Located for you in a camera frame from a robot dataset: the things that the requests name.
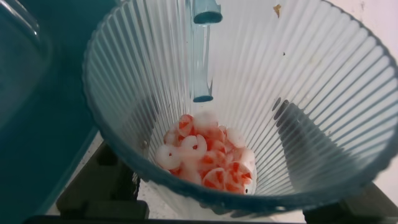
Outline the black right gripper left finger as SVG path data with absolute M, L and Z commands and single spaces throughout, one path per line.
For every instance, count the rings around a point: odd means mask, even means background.
M 149 206 L 138 200 L 139 176 L 104 142 L 59 196 L 63 218 L 147 219 Z

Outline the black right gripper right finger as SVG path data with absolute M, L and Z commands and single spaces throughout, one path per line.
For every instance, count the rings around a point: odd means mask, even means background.
M 273 107 L 290 181 L 296 190 L 310 190 L 333 169 L 354 169 L 354 162 L 315 126 L 295 104 L 285 100 Z M 303 210 L 307 223 L 395 223 L 397 206 L 374 183 L 327 205 Z

